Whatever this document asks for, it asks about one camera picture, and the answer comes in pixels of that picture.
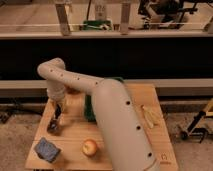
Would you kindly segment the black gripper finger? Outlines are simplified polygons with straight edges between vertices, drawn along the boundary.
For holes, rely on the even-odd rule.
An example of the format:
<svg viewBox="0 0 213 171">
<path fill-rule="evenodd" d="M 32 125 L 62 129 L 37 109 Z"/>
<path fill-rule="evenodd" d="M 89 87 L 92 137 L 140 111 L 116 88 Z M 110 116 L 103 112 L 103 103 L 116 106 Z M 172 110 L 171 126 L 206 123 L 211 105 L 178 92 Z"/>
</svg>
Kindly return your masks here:
<svg viewBox="0 0 213 171">
<path fill-rule="evenodd" d="M 56 103 L 55 102 L 51 102 L 51 110 L 53 113 L 55 113 L 56 110 Z"/>
<path fill-rule="evenodd" d="M 61 111 L 61 107 L 59 104 L 56 105 L 56 110 L 55 110 L 55 119 L 58 119 L 61 115 L 62 111 Z"/>
</svg>

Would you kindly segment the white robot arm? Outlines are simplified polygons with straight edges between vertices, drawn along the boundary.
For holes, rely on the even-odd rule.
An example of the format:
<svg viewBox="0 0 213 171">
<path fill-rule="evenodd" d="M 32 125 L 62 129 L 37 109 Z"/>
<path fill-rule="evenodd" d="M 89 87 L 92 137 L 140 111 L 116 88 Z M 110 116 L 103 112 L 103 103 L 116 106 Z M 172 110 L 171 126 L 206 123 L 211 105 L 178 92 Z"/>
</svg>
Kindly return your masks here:
<svg viewBox="0 0 213 171">
<path fill-rule="evenodd" d="M 122 82 L 67 71 L 61 58 L 41 63 L 37 72 L 47 81 L 47 94 L 52 100 L 64 97 L 65 86 L 91 96 L 113 171 L 160 171 L 131 96 Z"/>
</svg>

